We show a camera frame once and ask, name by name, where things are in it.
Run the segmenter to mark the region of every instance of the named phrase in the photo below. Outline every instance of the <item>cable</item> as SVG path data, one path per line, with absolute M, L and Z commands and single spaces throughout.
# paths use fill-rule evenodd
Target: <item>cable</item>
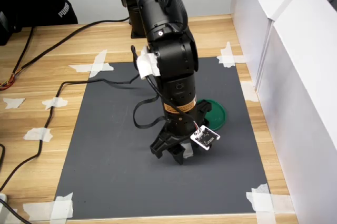
M 11 208 L 5 201 L 0 199 L 0 203 L 4 205 L 5 208 L 7 208 L 16 218 L 18 218 L 20 221 L 22 221 L 24 224 L 32 224 L 28 220 L 25 220 L 23 217 L 21 217 L 18 213 L 14 211 L 13 208 Z
M 0 143 L 0 147 L 2 148 L 1 157 L 0 157 L 0 170 L 1 170 L 2 164 L 4 162 L 4 158 L 5 158 L 6 148 L 1 143 Z
M 137 55 L 137 53 L 136 53 L 136 48 L 132 45 L 131 46 L 131 52 L 132 52 L 132 54 L 133 54 L 133 62 L 134 62 L 134 64 L 135 64 L 135 68 L 137 69 L 137 67 L 136 67 L 136 61 L 137 61 L 137 58 L 138 58 L 138 55 Z M 152 87 L 152 89 L 157 93 L 157 95 L 159 95 L 164 101 L 165 101 L 165 103 L 167 103 L 167 104 L 169 104 L 171 107 L 173 107 L 173 109 L 175 109 L 180 115 L 182 115 L 182 116 L 186 116 L 187 118 L 189 118 L 190 120 L 192 120 L 193 121 L 193 123 L 194 123 L 194 125 L 195 125 L 195 129 L 197 129 L 197 130 L 200 130 L 200 128 L 199 128 L 199 126 L 198 126 L 198 124 L 195 122 L 195 120 L 194 120 L 194 118 L 191 116 L 191 115 L 189 115 L 189 114 L 187 114 L 187 113 L 184 113 L 182 110 L 180 110 L 176 105 L 174 105 L 170 100 L 168 100 L 166 97 L 164 97 L 161 93 L 160 93 L 160 91 L 158 90 L 158 88 L 155 86 L 155 84 L 152 82 L 152 80 L 150 79 L 150 77 L 149 76 L 146 76 L 145 77 L 146 78 L 146 80 L 148 81 L 148 83 L 150 84 L 150 86 Z
M 29 46 L 29 44 L 30 44 L 30 42 L 31 42 L 32 37 L 33 37 L 34 28 L 35 28 L 35 27 L 32 26 L 31 32 L 29 33 L 29 37 L 28 37 L 27 42 L 26 42 L 26 45 L 25 45 L 25 47 L 23 48 L 23 51 L 22 51 L 22 53 L 21 53 L 21 55 L 20 55 L 20 57 L 19 57 L 19 60 L 17 61 L 16 65 L 15 65 L 15 67 L 14 67 L 14 69 L 13 69 L 13 72 L 12 72 L 13 74 L 15 74 L 17 68 L 18 68 L 19 65 L 20 65 L 20 62 L 21 62 L 23 56 L 25 55 L 25 53 L 26 53 L 26 51 L 27 51 L 27 48 L 28 48 L 28 46 Z
M 54 50 L 55 48 L 57 48 L 58 46 L 60 46 L 61 44 L 63 44 L 64 42 L 66 42 L 67 40 L 69 40 L 70 38 L 72 38 L 73 36 L 75 36 L 76 34 L 80 33 L 81 31 L 86 30 L 89 27 L 97 25 L 97 24 L 100 24 L 100 23 L 104 23 L 104 22 L 123 22 L 123 21 L 128 20 L 129 18 L 130 17 L 127 17 L 127 18 L 122 19 L 122 20 L 100 20 L 100 21 L 96 21 L 96 22 L 92 22 L 90 24 L 84 25 L 81 28 L 73 31 L 71 34 L 69 34 L 67 37 L 63 38 L 62 40 L 60 40 L 55 45 L 53 45 L 50 48 L 48 48 L 47 50 L 43 51 L 41 54 L 39 54 L 37 57 L 33 58 L 31 61 L 29 61 L 26 64 L 24 64 L 20 69 L 17 69 L 18 66 L 19 66 L 19 64 L 20 64 L 20 62 L 21 62 L 21 60 L 22 60 L 22 58 L 23 58 L 23 56 L 24 56 L 24 54 L 26 53 L 28 45 L 29 45 L 29 43 L 31 41 L 31 38 L 33 36 L 34 27 L 32 27 L 31 32 L 30 32 L 29 37 L 28 37 L 28 40 L 26 42 L 25 48 L 23 49 L 22 54 L 19 57 L 19 60 L 17 61 L 16 65 L 15 65 L 15 67 L 13 69 L 12 75 L 11 75 L 11 77 L 6 82 L 0 84 L 0 91 L 6 90 L 9 87 L 11 87 L 14 84 L 16 77 L 18 76 L 18 74 L 23 69 L 29 67 L 30 65 L 32 65 L 33 63 L 35 63 L 36 61 L 38 61 L 39 59 L 41 59 L 44 55 L 46 55 L 50 51 Z
M 113 82 L 113 81 L 110 81 L 110 80 L 107 80 L 107 79 L 104 79 L 104 78 L 100 78 L 100 79 L 93 79 L 93 80 L 86 80 L 86 81 L 66 81 L 66 82 L 63 82 L 61 85 L 60 85 L 60 88 L 58 89 L 57 93 L 56 93 L 56 97 L 59 97 L 60 93 L 61 93 L 61 90 L 63 88 L 63 86 L 65 84 L 69 84 L 69 85 L 74 85 L 74 84 L 84 84 L 84 83 L 95 83 L 95 82 L 105 82 L 105 83 L 108 83 L 108 84 L 131 84 L 134 80 L 136 80 L 137 78 L 139 77 L 139 74 L 136 75 L 135 77 L 133 77 L 130 81 L 125 81 L 125 82 Z M 53 116 L 53 111 L 54 111 L 54 106 L 52 106 L 50 108 L 50 112 L 49 112 L 49 117 L 45 123 L 45 128 L 48 128 L 49 124 L 50 124 L 50 121 L 52 119 L 52 116 Z M 14 175 L 14 173 L 22 166 L 24 165 L 25 163 L 33 160 L 34 158 L 38 157 L 40 154 L 41 154 L 41 150 L 42 150 L 42 143 L 43 141 L 42 140 L 39 140 L 39 145 L 38 145 L 38 150 L 37 150 L 37 153 L 35 155 L 33 155 L 32 157 L 29 157 L 28 159 L 24 160 L 23 162 L 21 162 L 18 166 L 16 166 L 14 168 L 14 170 L 10 173 L 10 175 L 7 177 L 7 179 L 5 180 L 5 182 L 3 183 L 3 185 L 0 187 L 0 192 L 5 188 L 5 186 L 7 185 L 7 183 L 9 182 L 9 180 L 12 178 L 12 176 Z
M 105 82 L 108 84 L 131 84 L 133 81 L 135 81 L 137 78 L 139 77 L 139 74 L 137 74 L 135 77 L 133 77 L 131 80 L 129 81 L 124 81 L 124 82 L 114 82 L 114 81 L 110 81 L 104 78 L 100 78 L 100 79 L 93 79 L 93 80 L 87 80 L 87 81 L 66 81 L 63 82 L 60 87 L 58 88 L 58 91 L 56 93 L 56 97 L 59 97 L 61 90 L 63 88 L 63 86 L 65 84 L 69 84 L 69 85 L 75 85 L 75 84 L 84 84 L 84 83 L 96 83 L 96 82 Z M 49 117 L 45 123 L 45 128 L 47 128 L 50 124 L 50 121 L 52 119 L 53 116 L 53 111 L 54 111 L 54 106 L 51 107 L 50 112 L 49 112 Z M 39 144 L 38 144 L 38 150 L 37 153 L 35 155 L 33 155 L 32 157 L 29 157 L 28 159 L 24 160 L 23 162 L 21 162 L 18 166 L 15 167 L 15 169 L 9 174 L 9 176 L 7 177 L 7 179 L 5 180 L 5 182 L 3 183 L 3 185 L 0 188 L 0 192 L 5 188 L 5 186 L 8 184 L 8 182 L 10 181 L 10 179 L 12 178 L 12 176 L 14 175 L 14 173 L 25 163 L 33 160 L 34 158 L 38 157 L 41 154 L 41 150 L 42 150 L 42 140 L 39 140 Z M 5 157 L 5 146 L 3 146 L 2 144 L 0 144 L 0 146 L 3 148 L 2 150 L 2 155 L 0 158 L 0 164 L 2 164 L 4 157 Z M 29 221 L 25 220 L 23 217 L 21 217 L 19 214 L 17 214 L 5 201 L 3 201 L 2 199 L 0 199 L 0 203 L 2 203 L 16 218 L 18 218 L 20 221 L 22 221 L 23 223 L 27 223 L 27 224 L 31 224 Z
M 16 65 L 15 65 L 13 71 L 12 71 L 11 77 L 6 82 L 0 84 L 0 91 L 6 90 L 7 88 L 9 88 L 9 87 L 11 87 L 13 85 L 13 83 L 15 81 L 14 77 L 15 77 L 16 70 L 19 67 L 20 62 L 21 62 L 23 56 L 25 55 L 25 53 L 26 53 L 26 51 L 28 49 L 28 46 L 29 46 L 29 44 L 31 42 L 31 39 L 33 37 L 33 32 L 34 32 L 34 27 L 32 26 L 31 32 L 29 33 L 29 37 L 28 37 L 27 42 L 26 42 L 26 45 L 23 48 L 23 51 L 22 51 L 19 59 L 16 62 Z
M 135 118 L 135 114 L 136 114 L 136 111 L 137 109 L 142 106 L 143 104 L 149 104 L 149 103 L 153 103 L 155 101 L 157 101 L 159 98 L 159 95 L 157 94 L 154 98 L 151 98 L 151 99 L 146 99 L 146 100 L 143 100 L 141 102 L 139 102 L 135 108 L 133 109 L 133 123 L 135 124 L 135 126 L 139 129 L 148 129 L 148 128 L 151 128 L 153 127 L 154 125 L 156 125 L 158 122 L 160 121 L 163 121 L 163 120 L 168 120 L 165 116 L 160 116 L 158 117 L 157 119 L 155 119 L 152 123 L 150 124 L 147 124 L 147 125 L 139 125 L 137 122 L 136 122 L 136 118 Z

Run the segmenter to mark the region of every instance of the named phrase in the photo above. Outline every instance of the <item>wooden desk surface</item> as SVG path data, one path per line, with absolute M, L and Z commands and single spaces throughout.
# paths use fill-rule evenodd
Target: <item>wooden desk surface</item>
M 190 18 L 199 57 L 220 55 L 220 49 L 231 42 L 234 55 L 242 55 L 230 16 Z M 54 45 L 80 25 L 38 27 L 22 65 Z M 14 34 L 6 46 L 0 47 L 0 81 L 6 80 L 22 52 L 30 29 Z M 107 49 L 106 62 L 130 62 L 130 46 L 139 52 L 145 39 L 130 39 L 128 23 L 104 23 L 93 26 L 55 50 L 20 74 L 15 84 L 0 92 L 0 142 L 6 146 L 6 157 L 0 173 L 0 184 L 24 159 L 37 152 L 38 141 L 23 140 L 31 128 L 43 127 L 49 115 L 42 101 L 52 99 L 60 84 L 68 80 L 87 80 L 89 73 L 76 73 L 70 64 L 92 63 L 94 57 Z M 240 81 L 251 80 L 246 64 L 237 64 Z M 41 156 L 22 166 L 2 193 L 9 204 L 23 217 L 23 204 L 53 201 L 69 143 L 75 127 L 85 84 L 67 86 L 61 97 L 68 105 L 56 108 L 49 128 L 53 138 L 44 142 Z M 3 98 L 26 98 L 18 109 L 5 110 Z M 246 101 L 255 138 L 272 194 L 289 194 L 272 139 L 259 102 Z M 276 215 L 278 223 L 297 223 L 295 215 Z M 133 218 L 115 220 L 70 221 L 76 223 L 256 223 L 255 214 L 205 217 Z

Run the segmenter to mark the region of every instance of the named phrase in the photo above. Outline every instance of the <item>white tape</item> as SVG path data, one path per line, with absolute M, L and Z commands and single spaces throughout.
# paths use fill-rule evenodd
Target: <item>white tape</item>
M 23 103 L 23 101 L 25 101 L 25 99 L 4 98 L 4 101 L 7 103 L 7 106 L 5 109 L 14 109 L 14 108 L 18 108 Z
M 180 143 L 180 145 L 185 149 L 183 157 L 187 159 L 193 156 L 193 149 L 191 143 Z
M 89 78 L 96 76 L 100 71 L 112 71 L 114 70 L 108 63 L 104 63 L 107 50 L 101 51 L 94 60 L 93 64 L 78 64 L 69 65 L 76 70 L 77 73 L 90 72 Z
M 64 100 L 63 98 L 53 98 L 50 100 L 45 100 L 42 102 L 46 106 L 46 110 L 48 110 L 50 107 L 63 107 L 68 104 L 68 100 Z
M 160 76 L 157 59 L 154 54 L 148 53 L 147 46 L 144 46 L 137 58 L 137 67 L 141 79 L 145 79 L 148 75 Z
M 65 197 L 56 197 L 55 201 L 44 203 L 26 203 L 23 209 L 30 221 L 50 221 L 51 224 L 65 224 L 73 216 L 73 193 Z
M 243 55 L 233 55 L 231 43 L 228 41 L 226 48 L 221 49 L 221 55 L 217 57 L 219 64 L 223 64 L 224 67 L 235 66 L 236 63 L 245 63 Z
M 258 224 L 275 224 L 275 213 L 295 213 L 291 197 L 269 194 L 267 184 L 252 188 L 252 192 L 246 192 L 246 197 L 256 212 Z
M 5 222 L 3 222 L 4 224 L 20 224 L 21 221 L 16 218 L 10 211 L 8 211 L 7 213 L 7 218 L 5 220 Z
M 235 63 L 246 63 L 244 55 L 233 55 Z
M 242 81 L 241 88 L 245 100 L 250 100 L 253 102 L 259 101 L 252 81 Z
M 77 73 L 85 73 L 91 71 L 93 64 L 69 65 L 69 67 L 75 69 Z M 114 70 L 114 67 L 111 67 L 110 64 L 108 63 L 103 63 L 101 71 L 112 71 L 112 70 Z
M 49 142 L 53 136 L 51 135 L 51 130 L 47 128 L 32 128 L 30 129 L 23 139 L 25 140 L 43 140 Z

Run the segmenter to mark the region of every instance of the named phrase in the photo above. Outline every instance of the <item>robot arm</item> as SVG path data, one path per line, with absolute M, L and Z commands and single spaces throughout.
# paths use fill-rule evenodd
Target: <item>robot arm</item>
M 185 149 L 179 143 L 195 132 L 195 124 L 207 124 L 205 115 L 211 110 L 207 101 L 196 104 L 194 72 L 198 71 L 198 56 L 186 9 L 182 0 L 122 0 L 122 4 L 129 11 L 132 37 L 147 38 L 160 71 L 155 79 L 164 97 L 168 122 L 150 146 L 151 151 L 160 158 L 168 150 L 182 164 Z M 167 100 L 188 115 L 182 116 Z

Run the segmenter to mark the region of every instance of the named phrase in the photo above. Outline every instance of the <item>green lid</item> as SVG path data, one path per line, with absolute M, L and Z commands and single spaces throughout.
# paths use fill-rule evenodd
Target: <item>green lid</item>
M 205 99 L 212 104 L 212 110 L 206 114 L 206 119 L 210 122 L 209 129 L 219 130 L 226 122 L 227 114 L 225 108 L 218 102 Z

